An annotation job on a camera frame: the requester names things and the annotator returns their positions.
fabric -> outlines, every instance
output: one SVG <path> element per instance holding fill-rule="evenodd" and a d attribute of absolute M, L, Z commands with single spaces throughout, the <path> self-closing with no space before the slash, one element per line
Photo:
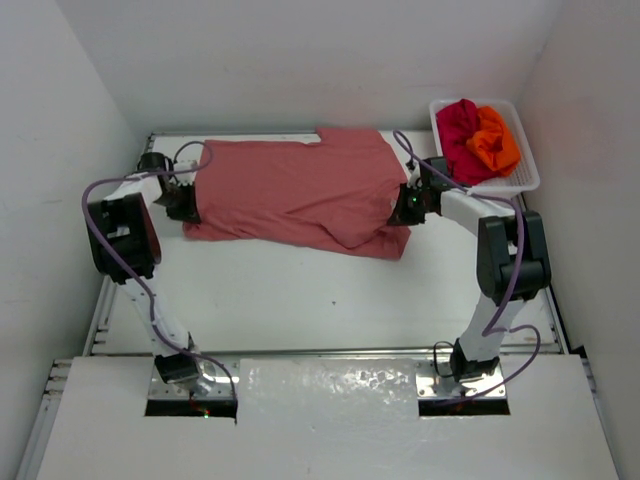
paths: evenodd
<path fill-rule="evenodd" d="M 460 183 L 477 185 L 498 176 L 467 148 L 478 130 L 478 111 L 475 103 L 462 99 L 436 114 L 442 153 L 447 158 L 451 177 Z"/>
<path fill-rule="evenodd" d="M 318 129 L 321 141 L 226 142 L 197 173 L 200 240 L 260 238 L 292 245 L 397 260 L 407 227 L 388 227 L 407 177 L 375 130 Z"/>
<path fill-rule="evenodd" d="M 508 177 L 520 162 L 520 150 L 503 118 L 491 107 L 478 109 L 478 131 L 467 148 L 492 171 Z"/>

red cloth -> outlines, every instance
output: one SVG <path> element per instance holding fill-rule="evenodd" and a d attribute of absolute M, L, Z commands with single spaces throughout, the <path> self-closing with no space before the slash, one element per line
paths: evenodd
<path fill-rule="evenodd" d="M 498 176 L 467 148 L 467 140 L 479 128 L 475 103 L 462 99 L 440 110 L 436 121 L 442 153 L 455 181 L 477 185 Z"/>
<path fill-rule="evenodd" d="M 185 235 L 399 259 L 410 231 L 386 225 L 407 181 L 393 150 L 374 130 L 317 133 L 312 144 L 208 140 L 214 159 L 195 179 L 202 223 Z"/>

purple cable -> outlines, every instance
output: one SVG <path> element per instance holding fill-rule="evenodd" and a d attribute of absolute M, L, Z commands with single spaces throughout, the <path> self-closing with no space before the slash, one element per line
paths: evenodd
<path fill-rule="evenodd" d="M 162 177 L 162 176 L 172 176 L 172 175 L 177 175 L 177 174 L 181 174 L 181 173 L 194 173 L 194 172 L 198 172 L 204 168 L 207 168 L 211 162 L 213 161 L 213 150 L 211 149 L 211 147 L 209 145 L 207 145 L 204 142 L 199 142 L 197 140 L 191 141 L 191 142 L 187 142 L 185 143 L 182 147 L 180 147 L 178 149 L 178 151 L 176 152 L 175 157 L 173 157 L 174 159 L 174 163 L 177 162 L 178 160 L 178 156 L 180 155 L 180 153 L 187 148 L 190 145 L 202 145 L 207 152 L 209 153 L 208 155 L 208 159 L 205 163 L 203 163 L 202 165 L 198 165 L 196 167 L 190 168 L 188 170 L 180 170 L 180 171 L 162 171 L 162 172 L 147 172 L 147 173 L 143 173 L 141 175 L 139 175 L 138 177 L 135 178 L 106 178 L 103 180 L 98 180 L 96 182 L 93 182 L 92 184 L 90 184 L 84 191 L 84 193 L 82 194 L 82 213 L 84 214 L 84 218 L 85 221 L 87 222 L 87 226 L 89 227 L 89 230 L 91 230 L 91 232 L 95 235 L 96 239 L 98 240 L 98 242 L 100 242 L 100 244 L 104 247 L 104 249 L 107 251 L 107 253 L 109 255 L 111 255 L 111 257 L 115 260 L 115 262 L 125 271 L 129 274 L 129 276 L 136 282 L 138 283 L 138 285 L 140 285 L 142 287 L 142 289 L 145 291 L 145 293 L 148 295 L 149 297 L 149 316 L 151 318 L 151 324 L 152 324 L 152 328 L 153 328 L 153 332 L 158 336 L 158 338 L 160 339 L 160 341 L 162 343 L 164 343 L 165 345 L 167 345 L 169 348 L 172 348 L 173 350 L 175 350 L 178 353 L 182 353 L 184 355 L 187 355 L 191 358 L 195 358 L 195 359 L 201 359 L 201 360 L 205 360 L 207 362 L 211 362 L 214 365 L 216 365 L 217 367 L 219 367 L 226 375 L 227 377 L 229 377 L 229 382 L 231 384 L 231 395 L 233 397 L 234 401 L 237 401 L 238 396 L 236 394 L 236 387 L 233 383 L 233 377 L 231 376 L 231 373 L 229 372 L 229 370 L 224 366 L 224 364 L 222 364 L 221 362 L 219 362 L 218 360 L 211 358 L 208 355 L 204 355 L 202 353 L 196 353 L 196 352 L 191 352 L 189 350 L 186 350 L 184 348 L 180 348 L 179 346 L 175 345 L 173 342 L 171 342 L 171 340 L 169 340 L 167 337 L 165 337 L 163 335 L 163 333 L 160 331 L 160 329 L 158 329 L 158 327 L 155 325 L 155 296 L 153 294 L 153 291 L 151 291 L 151 288 L 147 285 L 147 283 L 140 277 L 140 275 L 138 275 L 129 264 L 127 264 L 127 262 L 124 261 L 124 259 L 118 254 L 118 252 L 115 251 L 115 249 L 109 244 L 109 242 L 107 241 L 107 239 L 105 238 L 105 236 L 102 234 L 102 232 L 100 232 L 100 229 L 98 228 L 98 226 L 96 225 L 96 223 L 93 221 L 93 219 L 91 218 L 91 215 L 89 213 L 89 195 L 91 194 L 91 192 L 96 188 L 99 187 L 100 185 L 106 185 L 109 183 L 122 183 L 122 182 L 138 182 L 144 178 L 149 178 L 149 177 Z"/>
<path fill-rule="evenodd" d="M 493 387 L 491 387 L 491 388 L 489 388 L 487 390 L 484 390 L 484 391 L 482 391 L 480 393 L 477 393 L 475 395 L 472 395 L 472 396 L 469 396 L 469 397 L 464 397 L 463 399 L 456 399 L 456 400 L 452 400 L 452 401 L 443 401 L 441 403 L 441 405 L 449 405 L 449 404 L 453 405 L 453 404 L 467 402 L 467 401 L 473 400 L 473 399 L 475 399 L 477 397 L 484 396 L 487 393 L 492 392 L 496 388 L 498 388 L 498 387 L 506 384 L 507 382 L 513 380 L 515 377 L 517 377 L 522 372 L 524 372 L 529 365 L 531 365 L 531 363 L 535 360 L 535 358 L 538 356 L 538 353 L 540 352 L 540 347 L 541 347 L 541 344 L 542 344 L 542 337 L 540 335 L 540 331 L 535 327 L 535 325 L 524 324 L 524 325 L 519 325 L 517 327 L 513 327 L 511 329 L 506 329 L 506 328 L 503 328 L 503 327 L 494 328 L 496 323 L 498 323 L 498 320 L 500 319 L 500 315 L 502 315 L 504 310 L 507 308 L 507 304 L 509 303 L 509 301 L 511 300 L 511 297 L 513 296 L 513 292 L 515 291 L 515 288 L 516 288 L 516 282 L 518 281 L 518 276 L 520 274 L 520 268 L 522 266 L 522 256 L 524 254 L 524 235 L 525 235 L 524 218 L 522 216 L 522 210 L 520 209 L 518 204 L 516 204 L 515 202 L 512 202 L 511 200 L 508 200 L 506 198 L 493 197 L 493 196 L 490 196 L 490 195 L 480 195 L 480 194 L 477 194 L 477 193 L 468 193 L 468 189 L 467 188 L 463 187 L 462 185 L 460 185 L 455 180 L 452 180 L 451 178 L 449 178 L 446 175 L 442 174 L 436 168 L 434 168 L 433 166 L 429 165 L 422 158 L 417 156 L 413 152 L 413 146 L 411 145 L 411 142 L 409 141 L 409 139 L 406 137 L 406 135 L 404 133 L 402 133 L 399 130 L 394 130 L 393 131 L 393 138 L 396 140 L 398 145 L 400 145 L 400 147 L 405 152 L 407 152 L 409 154 L 409 157 L 412 160 L 415 160 L 416 162 L 418 162 L 418 164 L 420 164 L 421 166 L 423 166 L 424 168 L 429 170 L 431 173 L 433 173 L 434 175 L 436 175 L 437 177 L 439 177 L 441 180 L 443 180 L 444 182 L 448 183 L 452 187 L 454 187 L 454 188 L 456 188 L 458 190 L 461 190 L 462 192 L 464 192 L 464 193 L 466 193 L 469 196 L 474 197 L 474 198 L 478 198 L 478 199 L 481 199 L 481 200 L 489 200 L 489 201 L 493 201 L 493 202 L 504 203 L 504 204 L 510 206 L 511 208 L 513 208 L 513 210 L 514 210 L 514 212 L 516 214 L 516 223 L 518 225 L 518 230 L 517 230 L 517 236 L 518 236 L 517 248 L 518 248 L 518 251 L 516 252 L 516 258 L 515 258 L 515 261 L 514 261 L 513 274 L 511 275 L 511 278 L 509 279 L 509 284 L 507 285 L 507 290 L 505 291 L 505 294 L 502 297 L 502 301 L 500 302 L 500 305 L 498 306 L 498 309 L 494 313 L 493 317 L 491 317 L 491 320 L 489 321 L 489 323 L 487 324 L 485 329 L 482 331 L 482 336 L 483 337 L 488 337 L 489 335 L 493 335 L 493 334 L 496 334 L 496 333 L 516 333 L 516 332 L 519 332 L 521 330 L 527 329 L 527 330 L 532 330 L 534 332 L 534 334 L 536 335 L 536 346 L 535 346 L 535 348 L 533 350 L 533 353 L 531 354 L 531 357 L 520 368 L 518 368 L 514 373 L 512 373 L 507 378 L 505 378 L 501 383 L 499 383 L 497 385 L 494 385 Z"/>

